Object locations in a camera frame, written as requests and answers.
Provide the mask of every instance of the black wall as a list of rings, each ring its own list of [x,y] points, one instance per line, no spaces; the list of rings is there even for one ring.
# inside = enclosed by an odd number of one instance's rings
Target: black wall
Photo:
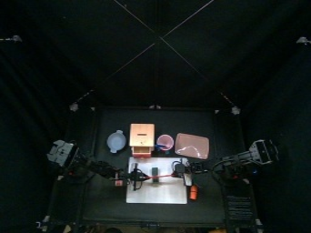
[[[280,160],[256,183],[263,223],[308,232],[311,47],[295,40],[310,38],[310,1],[214,1],[166,37],[204,78],[164,43],[112,76],[208,1],[120,2],[156,34],[115,1],[0,3],[0,37],[23,39],[0,43],[0,232],[31,232],[47,214],[46,153],[64,136],[68,106],[92,88],[83,104],[219,109],[230,107],[224,92],[242,107],[247,144],[279,143]]]
[[[270,232],[310,232],[311,47],[302,46],[262,94],[244,109],[248,144],[271,138],[279,162],[263,167],[256,182],[258,208]]]

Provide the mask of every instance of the small bowl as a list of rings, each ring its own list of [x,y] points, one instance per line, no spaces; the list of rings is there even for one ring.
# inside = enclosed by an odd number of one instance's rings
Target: small bowl
[[[174,146],[174,139],[170,135],[162,135],[158,138],[156,144],[163,146],[163,147],[160,147],[162,150],[164,150],[164,151],[171,150],[171,148]]]
[[[116,130],[116,132],[108,137],[107,145],[111,148],[111,152],[116,153],[126,145],[126,136],[122,130]]]

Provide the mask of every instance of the orange box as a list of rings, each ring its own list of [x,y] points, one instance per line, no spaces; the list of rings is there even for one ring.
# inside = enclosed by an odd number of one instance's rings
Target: orange box
[[[154,124],[131,124],[130,146],[134,157],[136,158],[151,157],[151,152],[155,149]]]

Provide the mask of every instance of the pink tray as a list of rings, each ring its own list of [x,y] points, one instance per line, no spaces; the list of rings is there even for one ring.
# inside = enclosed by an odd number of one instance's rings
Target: pink tray
[[[195,135],[178,134],[175,153],[187,157],[207,159],[210,156],[210,139]]]

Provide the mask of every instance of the black tent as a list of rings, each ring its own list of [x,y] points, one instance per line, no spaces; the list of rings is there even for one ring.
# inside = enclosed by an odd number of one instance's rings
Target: black tent
[[[296,41],[311,39],[310,10],[304,0],[3,1],[1,232],[32,232],[47,214],[46,154],[74,114],[151,106],[240,109],[243,143],[279,148],[254,186],[260,220],[308,232],[311,50]]]

